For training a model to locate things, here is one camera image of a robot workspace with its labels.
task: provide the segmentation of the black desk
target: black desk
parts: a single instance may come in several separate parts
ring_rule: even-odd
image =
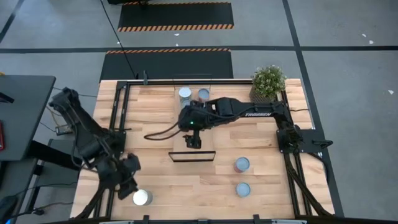
[[[0,198],[28,188],[33,174],[40,175],[38,159],[79,170],[69,154],[33,141],[54,83],[55,77],[50,76],[0,76],[0,92],[14,99],[13,103],[0,103],[6,146],[0,151],[0,161],[6,163],[5,169],[1,169]],[[25,193],[19,195],[13,214],[19,213],[24,197]]]

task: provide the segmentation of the plant pot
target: plant pot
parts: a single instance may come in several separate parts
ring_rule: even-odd
[[[274,102],[276,99],[276,96],[264,96],[258,92],[255,91],[254,86],[251,87],[250,93],[249,93],[250,101],[252,103],[270,103]]]

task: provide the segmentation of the table leg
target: table leg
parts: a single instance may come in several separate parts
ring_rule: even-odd
[[[45,162],[52,162],[56,165],[60,165],[69,169],[80,170],[79,167],[73,164],[70,154],[60,152],[35,140],[31,142],[27,156],[35,157]],[[81,159],[77,157],[75,157],[74,160],[77,164],[81,163]]]

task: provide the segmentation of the white can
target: white can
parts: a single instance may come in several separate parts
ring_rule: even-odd
[[[178,91],[178,94],[180,95],[180,101],[191,100],[192,91],[189,87],[181,88],[180,91]]]
[[[149,205],[152,202],[153,195],[151,192],[147,190],[139,189],[137,192],[134,193],[132,196],[132,202],[136,205]]]

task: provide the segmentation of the black floor mat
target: black floor mat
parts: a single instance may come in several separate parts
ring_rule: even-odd
[[[143,9],[137,2],[122,7],[120,32],[163,30],[232,29],[231,3],[150,3]]]
[[[148,79],[233,78],[228,49],[126,50],[139,79],[145,70]],[[134,79],[122,50],[105,55],[101,80]]]

